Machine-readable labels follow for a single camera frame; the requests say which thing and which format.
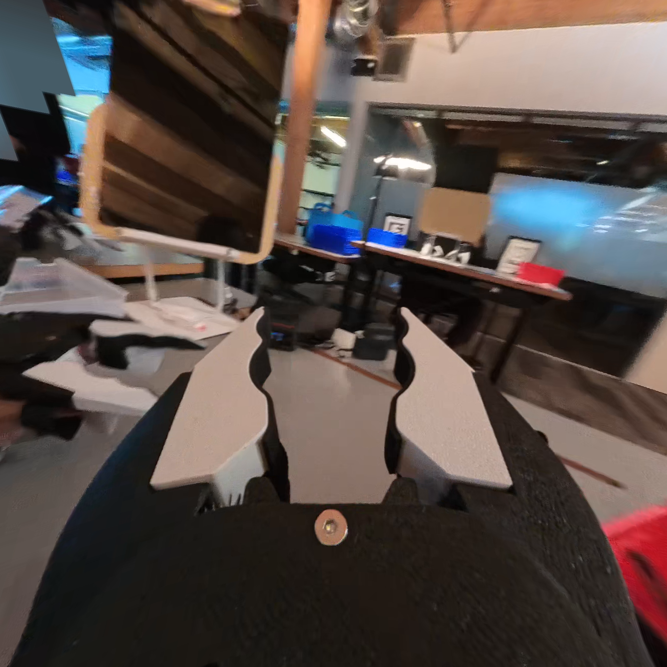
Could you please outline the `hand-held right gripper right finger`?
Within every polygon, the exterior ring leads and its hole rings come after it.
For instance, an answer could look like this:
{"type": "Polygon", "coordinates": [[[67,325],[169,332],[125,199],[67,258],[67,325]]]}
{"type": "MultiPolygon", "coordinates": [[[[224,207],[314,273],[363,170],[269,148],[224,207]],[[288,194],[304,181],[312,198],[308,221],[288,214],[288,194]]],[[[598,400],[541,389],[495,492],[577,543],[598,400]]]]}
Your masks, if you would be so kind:
{"type": "Polygon", "coordinates": [[[413,480],[421,502],[444,501],[456,484],[512,488],[474,371],[405,307],[396,320],[394,376],[390,474],[413,480]]]}

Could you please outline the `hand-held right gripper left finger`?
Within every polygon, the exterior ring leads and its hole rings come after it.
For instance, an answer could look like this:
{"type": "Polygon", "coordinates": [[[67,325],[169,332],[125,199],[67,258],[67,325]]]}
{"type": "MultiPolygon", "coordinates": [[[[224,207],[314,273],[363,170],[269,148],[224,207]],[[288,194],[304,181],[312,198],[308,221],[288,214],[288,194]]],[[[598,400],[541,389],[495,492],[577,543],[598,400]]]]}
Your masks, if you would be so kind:
{"type": "Polygon", "coordinates": [[[155,490],[207,484],[232,505],[266,471],[268,402],[251,375],[264,314],[257,309],[196,364],[150,480],[155,490]]]}

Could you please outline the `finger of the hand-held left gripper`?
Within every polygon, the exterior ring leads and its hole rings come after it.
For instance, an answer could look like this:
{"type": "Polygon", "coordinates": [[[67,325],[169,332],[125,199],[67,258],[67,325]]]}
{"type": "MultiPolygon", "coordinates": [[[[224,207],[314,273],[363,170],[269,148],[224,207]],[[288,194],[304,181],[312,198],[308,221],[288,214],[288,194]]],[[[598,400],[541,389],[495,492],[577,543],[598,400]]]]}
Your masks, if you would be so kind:
{"type": "Polygon", "coordinates": [[[144,415],[157,401],[146,388],[93,374],[78,354],[65,354],[58,360],[39,363],[23,375],[70,391],[73,405],[84,412],[144,415]]]}
{"type": "Polygon", "coordinates": [[[89,335],[96,361],[111,369],[159,369],[168,349],[199,351],[198,341],[133,321],[95,320],[89,335]]]}

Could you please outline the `clear plastic bin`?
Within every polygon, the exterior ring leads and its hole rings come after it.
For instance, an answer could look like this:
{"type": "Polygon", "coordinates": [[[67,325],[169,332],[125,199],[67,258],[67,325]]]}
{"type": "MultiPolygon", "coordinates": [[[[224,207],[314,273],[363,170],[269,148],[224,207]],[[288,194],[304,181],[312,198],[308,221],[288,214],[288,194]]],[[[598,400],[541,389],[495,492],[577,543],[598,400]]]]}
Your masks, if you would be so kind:
{"type": "Polygon", "coordinates": [[[68,260],[42,263],[21,257],[1,287],[1,314],[42,312],[122,318],[126,299],[126,290],[68,260]]]}

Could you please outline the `red plastic bin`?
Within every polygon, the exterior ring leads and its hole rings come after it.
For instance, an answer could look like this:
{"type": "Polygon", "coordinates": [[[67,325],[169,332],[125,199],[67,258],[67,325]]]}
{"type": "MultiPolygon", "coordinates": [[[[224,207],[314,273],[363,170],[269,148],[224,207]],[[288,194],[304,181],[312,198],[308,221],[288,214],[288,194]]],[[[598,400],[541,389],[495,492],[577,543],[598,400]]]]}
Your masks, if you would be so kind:
{"type": "Polygon", "coordinates": [[[603,524],[649,651],[666,665],[666,505],[603,524]]]}

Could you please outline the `white mounting plate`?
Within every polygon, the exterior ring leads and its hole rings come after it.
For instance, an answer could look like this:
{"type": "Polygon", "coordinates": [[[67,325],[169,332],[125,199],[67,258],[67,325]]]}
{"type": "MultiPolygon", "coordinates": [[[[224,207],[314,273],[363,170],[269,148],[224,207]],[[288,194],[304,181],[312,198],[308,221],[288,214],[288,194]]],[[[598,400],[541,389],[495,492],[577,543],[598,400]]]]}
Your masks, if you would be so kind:
{"type": "Polygon", "coordinates": [[[128,317],[147,327],[159,329],[163,333],[180,335],[193,341],[223,336],[239,326],[237,319],[224,313],[227,302],[227,286],[224,278],[225,261],[237,259],[236,250],[226,246],[203,244],[129,228],[118,229],[117,237],[121,241],[142,246],[144,251],[143,273],[146,298],[143,301],[125,304],[128,317]],[[160,298],[155,281],[152,247],[161,247],[179,254],[216,260],[218,277],[215,280],[214,306],[207,305],[193,297],[160,298]],[[181,326],[178,316],[185,313],[186,310],[204,313],[207,324],[205,331],[194,331],[181,326]]]}

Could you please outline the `dark grey charger dock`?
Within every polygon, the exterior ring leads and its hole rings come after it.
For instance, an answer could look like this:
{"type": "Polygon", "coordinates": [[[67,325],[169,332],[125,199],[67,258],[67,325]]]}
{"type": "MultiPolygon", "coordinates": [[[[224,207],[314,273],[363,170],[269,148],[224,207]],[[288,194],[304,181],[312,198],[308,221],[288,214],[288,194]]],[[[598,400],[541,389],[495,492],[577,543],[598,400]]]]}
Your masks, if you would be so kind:
{"type": "Polygon", "coordinates": [[[366,361],[384,361],[395,346],[395,327],[389,323],[373,322],[355,334],[352,357],[366,361]]]}

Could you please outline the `black charging case with screen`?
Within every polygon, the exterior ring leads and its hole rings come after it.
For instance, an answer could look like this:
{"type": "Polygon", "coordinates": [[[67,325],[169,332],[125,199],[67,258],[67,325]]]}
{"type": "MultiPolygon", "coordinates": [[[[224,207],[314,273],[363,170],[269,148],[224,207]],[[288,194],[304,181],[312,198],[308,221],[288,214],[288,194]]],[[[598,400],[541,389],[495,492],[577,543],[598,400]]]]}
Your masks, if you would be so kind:
{"type": "Polygon", "coordinates": [[[272,312],[270,316],[270,347],[282,352],[294,351],[298,340],[297,328],[297,314],[272,312]]]}

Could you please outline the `background table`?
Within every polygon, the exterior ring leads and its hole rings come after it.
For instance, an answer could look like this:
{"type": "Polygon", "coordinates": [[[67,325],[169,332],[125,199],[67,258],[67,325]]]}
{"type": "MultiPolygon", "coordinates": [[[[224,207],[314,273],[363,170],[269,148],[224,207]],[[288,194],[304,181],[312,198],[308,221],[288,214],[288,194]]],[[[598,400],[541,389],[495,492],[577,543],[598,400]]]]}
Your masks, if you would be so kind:
{"type": "Polygon", "coordinates": [[[406,271],[416,271],[420,277],[426,278],[435,286],[516,309],[518,315],[489,373],[489,379],[495,385],[501,379],[519,335],[533,310],[546,304],[548,300],[572,300],[571,293],[559,287],[505,277],[497,271],[474,265],[460,265],[438,257],[426,257],[412,249],[398,249],[364,241],[353,241],[352,245],[361,253],[341,255],[327,252],[308,246],[300,236],[283,232],[277,232],[273,240],[274,248],[281,247],[292,254],[316,256],[350,267],[341,299],[343,328],[360,329],[370,321],[371,297],[379,271],[400,276],[406,271]]]}

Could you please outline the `small red bin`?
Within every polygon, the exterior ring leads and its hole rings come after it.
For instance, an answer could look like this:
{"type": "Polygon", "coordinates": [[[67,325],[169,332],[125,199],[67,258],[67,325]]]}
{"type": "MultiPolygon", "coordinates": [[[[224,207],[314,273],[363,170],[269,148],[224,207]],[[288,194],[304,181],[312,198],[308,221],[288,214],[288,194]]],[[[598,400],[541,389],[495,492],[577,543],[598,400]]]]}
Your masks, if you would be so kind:
{"type": "Polygon", "coordinates": [[[529,262],[521,263],[516,274],[518,280],[549,289],[559,288],[564,276],[563,270],[529,262]]]}

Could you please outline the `blue plastic bin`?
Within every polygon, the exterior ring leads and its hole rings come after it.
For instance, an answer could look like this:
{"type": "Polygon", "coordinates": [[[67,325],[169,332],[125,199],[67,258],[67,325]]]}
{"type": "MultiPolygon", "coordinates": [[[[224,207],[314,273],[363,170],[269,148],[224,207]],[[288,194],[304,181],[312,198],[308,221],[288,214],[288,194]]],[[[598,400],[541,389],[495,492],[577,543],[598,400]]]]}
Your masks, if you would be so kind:
{"type": "Polygon", "coordinates": [[[403,249],[408,239],[407,234],[380,228],[371,228],[368,231],[365,242],[366,244],[374,244],[392,249],[403,249]]]}

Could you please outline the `wooden framed board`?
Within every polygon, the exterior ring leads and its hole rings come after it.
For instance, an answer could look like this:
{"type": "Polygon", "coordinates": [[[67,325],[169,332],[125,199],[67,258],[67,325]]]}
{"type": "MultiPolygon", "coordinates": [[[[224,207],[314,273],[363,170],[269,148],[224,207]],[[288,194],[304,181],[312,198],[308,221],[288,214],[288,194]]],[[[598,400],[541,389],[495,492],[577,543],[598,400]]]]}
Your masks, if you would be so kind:
{"type": "Polygon", "coordinates": [[[96,1],[109,93],[89,117],[79,207],[106,238],[257,263],[281,182],[273,154],[285,1],[96,1]]]}
{"type": "Polygon", "coordinates": [[[488,193],[446,188],[425,191],[416,221],[419,230],[479,246],[485,235],[492,200],[488,193]]]}

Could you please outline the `stack of blue plastic bins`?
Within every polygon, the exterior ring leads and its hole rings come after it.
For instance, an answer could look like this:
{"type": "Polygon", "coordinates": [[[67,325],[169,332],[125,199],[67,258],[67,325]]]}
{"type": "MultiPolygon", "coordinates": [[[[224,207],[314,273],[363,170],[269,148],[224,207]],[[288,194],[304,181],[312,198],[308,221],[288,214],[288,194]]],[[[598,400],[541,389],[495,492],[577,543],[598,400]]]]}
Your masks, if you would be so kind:
{"type": "Polygon", "coordinates": [[[359,249],[353,243],[362,240],[362,231],[363,221],[353,212],[336,213],[331,205],[317,203],[310,212],[304,238],[306,244],[315,249],[355,256],[359,249]]]}

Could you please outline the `black light stand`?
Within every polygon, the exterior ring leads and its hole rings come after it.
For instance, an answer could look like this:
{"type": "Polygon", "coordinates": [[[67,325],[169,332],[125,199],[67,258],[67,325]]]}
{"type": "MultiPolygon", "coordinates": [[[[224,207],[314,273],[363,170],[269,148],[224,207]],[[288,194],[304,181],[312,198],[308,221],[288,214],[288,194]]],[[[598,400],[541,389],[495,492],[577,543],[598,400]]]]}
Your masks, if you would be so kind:
{"type": "Polygon", "coordinates": [[[371,228],[383,229],[385,214],[411,215],[414,226],[418,204],[425,190],[434,182],[432,160],[406,154],[386,154],[373,161],[373,192],[363,227],[363,238],[371,228]]]}

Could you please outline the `black monitor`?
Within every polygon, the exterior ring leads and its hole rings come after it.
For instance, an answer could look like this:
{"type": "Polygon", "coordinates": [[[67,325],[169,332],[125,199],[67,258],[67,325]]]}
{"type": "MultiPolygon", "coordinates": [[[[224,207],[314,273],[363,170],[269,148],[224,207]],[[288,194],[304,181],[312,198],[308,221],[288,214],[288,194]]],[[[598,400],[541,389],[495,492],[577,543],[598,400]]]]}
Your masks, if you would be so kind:
{"type": "Polygon", "coordinates": [[[455,144],[435,151],[435,188],[488,194],[497,170],[496,147],[455,144]]]}

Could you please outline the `wooden post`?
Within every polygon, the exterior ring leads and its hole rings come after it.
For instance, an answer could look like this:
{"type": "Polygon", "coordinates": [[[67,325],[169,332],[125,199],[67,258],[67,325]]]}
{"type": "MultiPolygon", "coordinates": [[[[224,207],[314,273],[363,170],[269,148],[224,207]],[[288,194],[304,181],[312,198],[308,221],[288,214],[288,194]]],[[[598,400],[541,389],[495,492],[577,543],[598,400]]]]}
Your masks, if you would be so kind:
{"type": "Polygon", "coordinates": [[[293,235],[296,230],[330,10],[331,1],[298,2],[286,148],[278,208],[278,231],[286,235],[293,235]]]}

